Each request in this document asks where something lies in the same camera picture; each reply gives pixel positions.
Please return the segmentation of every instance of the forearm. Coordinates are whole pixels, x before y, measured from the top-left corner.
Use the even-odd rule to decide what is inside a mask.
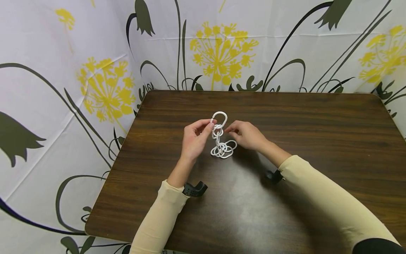
[[[163,181],[158,197],[142,221],[131,245],[130,254],[161,254],[186,200],[182,191],[193,161],[179,159],[176,167]]]
[[[264,141],[259,147],[258,151],[278,168],[285,160],[292,156],[290,153],[268,140]]]
[[[307,161],[297,155],[291,156],[274,144],[261,152],[279,168],[289,185],[335,223],[351,249],[369,238],[382,238],[399,244],[371,211]]]
[[[167,182],[175,188],[185,186],[194,163],[195,160],[193,159],[181,157],[169,175]]]

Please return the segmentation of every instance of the white backdrop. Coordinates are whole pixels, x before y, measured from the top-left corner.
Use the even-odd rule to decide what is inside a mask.
[[[128,253],[86,236],[84,222],[151,89],[374,92],[406,138],[405,8],[3,1],[1,253]]]

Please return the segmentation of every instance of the beige sleeve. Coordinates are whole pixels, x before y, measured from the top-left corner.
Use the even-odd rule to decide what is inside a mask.
[[[188,200],[182,188],[162,182],[158,197],[142,221],[131,245],[130,254],[161,254],[178,214]]]
[[[368,208],[299,156],[293,155],[285,160],[279,171],[288,184],[331,218],[351,250],[357,243],[369,238],[382,238],[399,244]]]

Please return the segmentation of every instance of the white loop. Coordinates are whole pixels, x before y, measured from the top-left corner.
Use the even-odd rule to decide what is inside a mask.
[[[224,116],[224,121],[223,121],[223,124],[220,124],[220,126],[221,127],[219,127],[219,128],[217,128],[217,129],[220,129],[220,128],[223,128],[224,127],[224,125],[226,124],[226,122],[227,122],[227,114],[226,113],[224,113],[223,111],[217,111],[217,112],[215,112],[214,114],[213,114],[213,116],[212,116],[212,119],[210,120],[210,122],[212,123],[213,122],[213,119],[214,119],[214,117],[216,116],[216,115],[218,115],[218,114],[221,114],[221,115],[223,115]]]
[[[229,140],[225,143],[220,142],[220,136],[222,136],[224,134],[223,127],[227,122],[227,114],[222,111],[215,112],[212,116],[212,119],[210,120],[211,123],[213,122],[214,117],[218,114],[222,114],[225,119],[222,124],[214,125],[214,128],[212,130],[212,139],[215,140],[216,146],[210,151],[210,154],[213,156],[216,156],[218,158],[226,159],[226,158],[230,157],[231,155],[233,155],[234,149],[237,148],[237,142],[234,140]],[[230,142],[234,142],[234,144],[235,144],[234,147],[227,145]]]

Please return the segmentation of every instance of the black wrist strap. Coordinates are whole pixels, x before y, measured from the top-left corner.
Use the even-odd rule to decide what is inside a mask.
[[[272,173],[272,171],[267,171],[265,177],[270,179],[271,183],[273,183],[273,184],[277,184],[282,179],[284,180],[284,178],[279,170],[275,171],[275,173]]]
[[[205,185],[202,181],[200,181],[195,187],[190,183],[185,184],[185,189],[183,190],[183,194],[189,197],[201,197],[203,196],[204,192],[207,190],[207,185]]]

